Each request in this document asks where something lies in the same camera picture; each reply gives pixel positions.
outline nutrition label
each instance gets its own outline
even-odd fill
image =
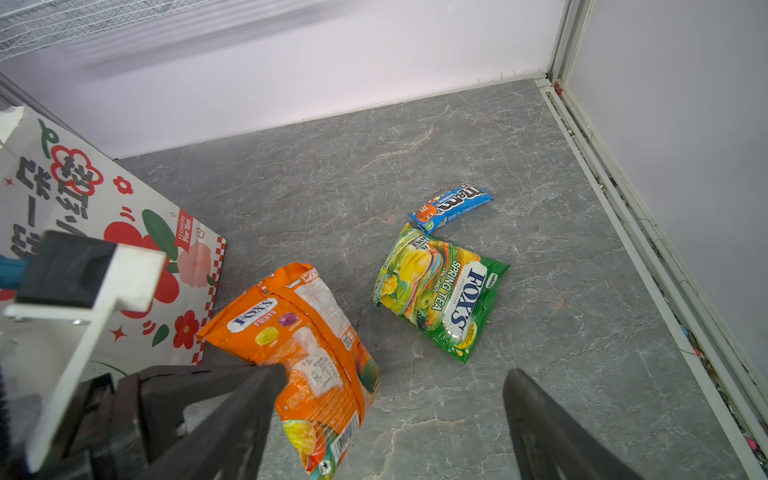
[[[317,277],[307,284],[298,286],[294,292],[317,310],[330,327],[333,335],[336,335],[337,338],[344,336],[350,327],[349,320],[336,304],[336,299],[333,298],[333,294],[325,282]]]
[[[333,360],[323,349],[318,349],[293,366],[306,377],[315,397],[324,395],[335,386],[341,386],[339,370],[333,365]]]

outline metal mesh grate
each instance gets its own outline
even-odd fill
[[[0,15],[0,60],[211,0],[48,0]]]

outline checkered red border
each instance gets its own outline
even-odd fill
[[[219,276],[221,276],[221,264],[224,262],[224,251],[227,249],[227,241],[221,237],[216,239],[218,247],[214,253],[214,274],[210,277],[214,279],[214,285],[208,289],[208,295],[210,296],[208,302],[205,304],[205,317],[200,323],[200,327],[205,326],[206,323],[214,315],[214,299],[216,298],[216,290],[219,288]],[[200,343],[200,350],[192,355],[192,363],[200,365],[203,363],[203,352],[205,351],[205,343]]]

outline plastic wrapper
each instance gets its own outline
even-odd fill
[[[373,300],[466,363],[508,268],[406,225],[379,271]]]
[[[199,337],[248,362],[286,367],[275,401],[283,428],[310,478],[332,478],[373,404],[379,370],[317,270],[279,269]]]
[[[427,235],[456,217],[493,200],[482,188],[462,185],[423,204],[409,216]]]

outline purple candy illustration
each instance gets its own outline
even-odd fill
[[[298,321],[299,321],[299,316],[293,312],[288,312],[285,315],[281,316],[279,320],[277,320],[277,322],[281,326],[291,326]]]

